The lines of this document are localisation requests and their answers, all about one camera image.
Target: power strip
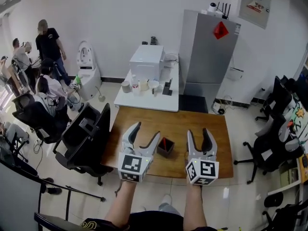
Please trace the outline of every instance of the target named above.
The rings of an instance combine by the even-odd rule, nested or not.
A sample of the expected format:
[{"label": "power strip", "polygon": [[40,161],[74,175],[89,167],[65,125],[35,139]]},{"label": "power strip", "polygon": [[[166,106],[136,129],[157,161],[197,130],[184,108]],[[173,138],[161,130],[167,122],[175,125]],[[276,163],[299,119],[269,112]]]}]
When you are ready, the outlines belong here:
[{"label": "power strip", "polygon": [[214,112],[218,113],[218,110],[220,109],[220,104],[215,102],[214,105],[213,105],[213,110]]}]

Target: refrigerator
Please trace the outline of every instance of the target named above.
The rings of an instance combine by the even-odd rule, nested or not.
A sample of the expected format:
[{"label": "refrigerator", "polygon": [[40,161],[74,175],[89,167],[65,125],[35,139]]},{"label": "refrigerator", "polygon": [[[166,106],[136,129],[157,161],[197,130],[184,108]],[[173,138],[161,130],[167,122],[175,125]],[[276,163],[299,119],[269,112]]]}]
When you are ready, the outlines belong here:
[{"label": "refrigerator", "polygon": [[180,94],[205,97],[207,109],[211,109],[231,61],[240,28],[240,24],[226,19],[184,11],[179,51]]}]

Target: white toilet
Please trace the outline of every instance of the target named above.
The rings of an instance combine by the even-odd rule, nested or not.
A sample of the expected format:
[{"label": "white toilet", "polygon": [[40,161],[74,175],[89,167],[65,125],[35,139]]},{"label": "white toilet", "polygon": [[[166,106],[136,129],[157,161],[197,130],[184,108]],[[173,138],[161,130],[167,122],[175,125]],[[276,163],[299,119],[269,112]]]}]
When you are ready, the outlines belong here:
[{"label": "white toilet", "polygon": [[77,55],[77,65],[79,67],[78,76],[81,80],[79,94],[85,101],[93,98],[101,87],[101,73],[98,69],[93,48],[86,41],[79,45]]}]

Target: red diamond sticker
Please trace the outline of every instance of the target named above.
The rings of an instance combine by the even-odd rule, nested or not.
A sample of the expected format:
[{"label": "red diamond sticker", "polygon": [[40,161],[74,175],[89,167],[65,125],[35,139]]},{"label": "red diamond sticker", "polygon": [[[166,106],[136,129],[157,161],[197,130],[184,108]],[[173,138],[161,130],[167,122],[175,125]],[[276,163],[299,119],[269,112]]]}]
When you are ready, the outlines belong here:
[{"label": "red diamond sticker", "polygon": [[220,39],[226,35],[228,35],[229,32],[226,29],[225,25],[223,24],[223,22],[219,22],[219,24],[215,27],[214,29],[214,35],[217,39]]}]

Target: electrical panel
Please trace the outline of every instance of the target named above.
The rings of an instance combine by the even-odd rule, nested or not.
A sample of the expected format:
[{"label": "electrical panel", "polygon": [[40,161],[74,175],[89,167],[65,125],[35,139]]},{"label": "electrical panel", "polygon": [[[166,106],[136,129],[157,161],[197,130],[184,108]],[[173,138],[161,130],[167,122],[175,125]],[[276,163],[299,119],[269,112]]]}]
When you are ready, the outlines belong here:
[{"label": "electrical panel", "polygon": [[265,29],[271,0],[242,0],[239,17]]}]

